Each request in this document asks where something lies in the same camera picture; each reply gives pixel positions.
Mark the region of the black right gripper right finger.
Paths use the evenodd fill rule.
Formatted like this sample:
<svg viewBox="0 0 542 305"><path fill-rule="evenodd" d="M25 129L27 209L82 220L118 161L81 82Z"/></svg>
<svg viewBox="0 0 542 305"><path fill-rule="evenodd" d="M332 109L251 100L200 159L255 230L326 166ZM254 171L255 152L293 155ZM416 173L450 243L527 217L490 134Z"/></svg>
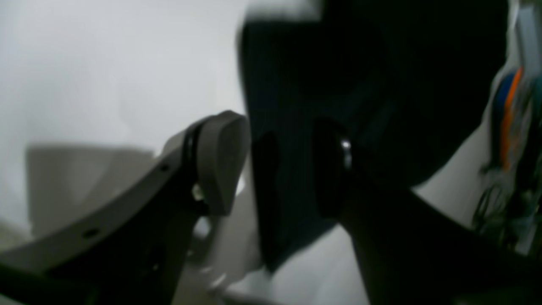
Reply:
<svg viewBox="0 0 542 305"><path fill-rule="evenodd" d="M313 128L319 212L354 245L372 305L540 305L541 264L493 245L410 189L371 176L331 120Z"/></svg>

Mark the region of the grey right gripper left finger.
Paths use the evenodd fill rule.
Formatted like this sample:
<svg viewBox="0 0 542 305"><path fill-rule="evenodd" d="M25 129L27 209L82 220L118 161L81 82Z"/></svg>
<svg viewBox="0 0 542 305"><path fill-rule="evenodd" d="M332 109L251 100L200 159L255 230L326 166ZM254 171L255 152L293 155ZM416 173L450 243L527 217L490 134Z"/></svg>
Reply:
<svg viewBox="0 0 542 305"><path fill-rule="evenodd" d="M202 216L228 216L250 147L224 111L100 210L1 255L1 295L24 305L169 305Z"/></svg>

